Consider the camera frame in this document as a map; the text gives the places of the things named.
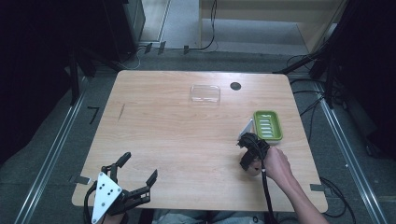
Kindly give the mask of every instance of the green soap dish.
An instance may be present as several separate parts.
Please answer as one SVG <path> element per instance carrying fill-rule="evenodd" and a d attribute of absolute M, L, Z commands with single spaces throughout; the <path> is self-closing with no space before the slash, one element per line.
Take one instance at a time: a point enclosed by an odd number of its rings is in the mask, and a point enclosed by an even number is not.
<path fill-rule="evenodd" d="M 279 119 L 275 111 L 256 111 L 254 113 L 254 127 L 257 136 L 265 141 L 279 141 L 283 137 Z"/>

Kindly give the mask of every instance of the gray carpet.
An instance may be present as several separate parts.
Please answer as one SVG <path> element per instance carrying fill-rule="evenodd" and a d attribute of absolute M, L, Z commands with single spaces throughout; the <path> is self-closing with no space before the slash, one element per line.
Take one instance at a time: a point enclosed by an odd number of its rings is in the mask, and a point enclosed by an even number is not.
<path fill-rule="evenodd" d="M 192 51 L 187 55 L 179 50 L 166 50 L 159 55 L 156 49 L 150 53 L 141 52 L 139 70 L 180 70 L 180 71 L 235 71 L 248 73 L 265 73 L 282 69 L 286 66 L 289 55 L 264 55 L 248 53 Z M 128 67 L 136 67 L 137 58 L 125 62 Z M 36 206 L 30 223 L 82 223 L 82 208 L 71 204 L 74 184 L 70 184 L 70 175 L 77 174 L 86 159 L 99 120 L 104 111 L 108 95 L 117 76 L 112 70 L 98 65 L 100 73 L 89 78 L 86 90 L 76 120 L 68 135 L 62 152 L 57 160 L 49 182 Z M 296 82 L 292 85 L 294 91 L 313 90 L 311 82 Z M 22 203 L 30 186 L 49 152 L 50 146 L 59 131 L 65 114 L 69 108 L 71 93 L 67 93 L 47 117 L 36 132 L 31 143 L 3 164 L 0 170 L 0 223 L 13 223 L 22 207 Z M 295 95 L 299 110 L 304 111 L 317 96 L 314 93 L 298 93 Z M 100 107 L 96 119 L 90 124 L 93 110 L 87 106 Z M 341 123 L 346 130 L 348 139 L 356 149 L 363 170 L 366 172 L 378 196 L 391 196 L 395 186 L 395 162 L 368 157 L 364 151 L 361 137 L 354 128 L 347 112 L 341 106 L 335 107 Z M 312 111 L 302 116 L 307 136 L 310 132 Z M 310 146 L 320 176 L 331 180 L 343 192 L 356 216 L 357 223 L 372 223 L 366 207 L 356 188 L 340 148 L 334 139 L 332 130 L 320 106 L 316 108 L 313 122 Z M 339 214 L 343 204 L 333 193 L 327 191 L 329 214 Z M 389 223 L 396 223 L 392 212 L 393 201 L 381 203 L 386 211 Z M 137 223 L 139 209 L 131 212 L 130 223 Z M 294 216 L 293 213 L 280 213 L 279 218 Z M 352 223 L 348 211 L 337 218 L 328 217 L 331 223 Z"/>
<path fill-rule="evenodd" d="M 202 47 L 213 31 L 210 19 L 202 20 Z M 199 47 L 199 1 L 172 0 L 162 41 L 177 49 Z M 296 22 L 220 20 L 215 22 L 216 43 L 209 50 L 265 54 L 306 54 L 307 48 Z"/>

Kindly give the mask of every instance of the tape mark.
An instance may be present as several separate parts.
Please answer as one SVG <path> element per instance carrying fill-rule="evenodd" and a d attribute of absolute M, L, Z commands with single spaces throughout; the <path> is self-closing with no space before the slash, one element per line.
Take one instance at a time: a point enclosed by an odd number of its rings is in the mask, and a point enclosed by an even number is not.
<path fill-rule="evenodd" d="M 151 51 L 151 47 L 152 47 L 152 43 L 149 43 L 149 44 L 146 46 L 145 54 L 147 54 L 147 53 L 149 53 L 149 52 Z"/>
<path fill-rule="evenodd" d="M 93 117 L 92 117 L 91 122 L 90 122 L 90 124 L 93 124 L 93 121 L 95 120 L 96 115 L 98 114 L 99 108 L 100 108 L 100 107 L 96 107 L 96 106 L 87 106 L 87 108 L 88 108 L 88 109 L 94 109 L 94 110 L 95 110 L 95 113 L 93 114 Z"/>
<path fill-rule="evenodd" d="M 163 50 L 165 49 L 165 44 L 166 44 L 166 41 L 161 42 L 160 48 L 158 49 L 158 55 L 163 53 Z"/>
<path fill-rule="evenodd" d="M 189 53 L 189 46 L 185 45 L 184 46 L 184 54 L 188 54 Z"/>
<path fill-rule="evenodd" d="M 123 109 L 125 108 L 125 104 L 123 104 L 123 106 L 122 106 L 122 109 L 121 109 L 121 112 L 120 112 L 120 115 L 119 115 L 119 120 L 118 121 L 120 121 L 120 118 L 121 118 L 121 116 L 122 116 L 122 113 L 123 113 Z"/>

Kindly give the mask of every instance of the human arm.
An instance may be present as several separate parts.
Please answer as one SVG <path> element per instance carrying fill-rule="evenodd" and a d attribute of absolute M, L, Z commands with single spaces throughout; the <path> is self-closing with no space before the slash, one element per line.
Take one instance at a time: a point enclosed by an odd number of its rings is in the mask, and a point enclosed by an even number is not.
<path fill-rule="evenodd" d="M 276 147 L 270 147 L 264 159 L 264 164 L 267 176 L 272 178 L 283 192 L 285 192 L 300 223 L 329 223 L 304 193 L 290 169 L 288 158 L 283 154 L 282 150 Z"/>
<path fill-rule="evenodd" d="M 105 216 L 102 216 L 102 218 L 99 219 L 97 223 L 103 223 L 103 224 L 120 224 L 123 217 L 125 214 L 119 214 L 115 216 L 111 216 L 109 214 L 106 214 Z"/>

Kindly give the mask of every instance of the clear plastic container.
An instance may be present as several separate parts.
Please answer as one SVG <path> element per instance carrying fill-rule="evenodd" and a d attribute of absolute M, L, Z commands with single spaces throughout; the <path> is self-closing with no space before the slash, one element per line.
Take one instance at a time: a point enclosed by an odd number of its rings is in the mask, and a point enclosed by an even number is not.
<path fill-rule="evenodd" d="M 193 85 L 190 101 L 193 105 L 219 105 L 220 87 L 213 85 Z"/>

